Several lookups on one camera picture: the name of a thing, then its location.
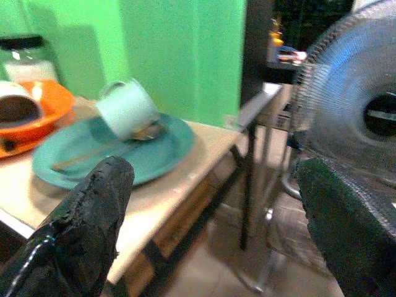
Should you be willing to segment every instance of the handle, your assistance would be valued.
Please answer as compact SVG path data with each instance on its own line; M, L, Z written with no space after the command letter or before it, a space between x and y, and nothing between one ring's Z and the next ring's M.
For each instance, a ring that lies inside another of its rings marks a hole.
M103 99L104 97L108 96L112 91L114 91L116 88L120 88L125 85L126 83L121 81L112 82L100 92L100 98Z
M95 148L95 149L93 149L87 153L84 153L82 155L79 155L77 157L68 159L66 161L61 161L61 162L55 163L51 166L51 169L54 171L62 171L63 169L65 169L73 164L76 164L78 162L84 161L84 160L96 155L97 153L100 153L110 147L115 146L116 144L118 144L120 142L121 141L119 139L113 140L111 142L108 142L107 144L104 144L98 148Z

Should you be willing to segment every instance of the fan grille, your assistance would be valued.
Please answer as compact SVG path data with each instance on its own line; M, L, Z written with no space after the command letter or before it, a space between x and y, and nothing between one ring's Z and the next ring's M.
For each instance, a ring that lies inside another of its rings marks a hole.
M291 99L306 150L393 179L396 173L396 0L345 16L308 50Z

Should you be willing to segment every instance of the wooden table top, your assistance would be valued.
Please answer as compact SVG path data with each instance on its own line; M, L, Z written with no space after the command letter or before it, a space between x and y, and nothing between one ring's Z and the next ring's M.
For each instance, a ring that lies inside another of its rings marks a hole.
M85 110L83 114L95 115L89 103L77 100L77 119L81 118L81 110L87 108L90 110ZM169 173L132 190L116 244L119 256L108 274L111 283L116 283L122 277L150 238L242 137L242 134L232 130L187 123L195 134L190 154ZM69 192L34 175L32 152L0 160L0 187L0 220L15 231L24 233L22 235L25 237L33 232ZM18 226L18 221L28 226Z

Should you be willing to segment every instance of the black jar lid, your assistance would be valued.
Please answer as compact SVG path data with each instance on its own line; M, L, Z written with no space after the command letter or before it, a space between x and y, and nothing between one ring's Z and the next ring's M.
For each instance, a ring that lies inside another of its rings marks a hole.
M0 47L6 51L38 48L43 45L41 35L14 35L9 37L0 37Z

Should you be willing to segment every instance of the teal plate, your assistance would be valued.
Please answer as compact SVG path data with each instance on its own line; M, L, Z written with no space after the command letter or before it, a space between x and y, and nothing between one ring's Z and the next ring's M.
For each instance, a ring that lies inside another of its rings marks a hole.
M165 126L165 132L156 139L138 144L134 144L136 140L120 142L66 168L62 173L53 171L52 164L87 153L116 139L101 118L79 121L55 133L35 150L33 171L50 184L72 189L102 159L119 155L134 167L134 185L150 181L177 166L194 144L194 133L184 121L162 114L160 123Z

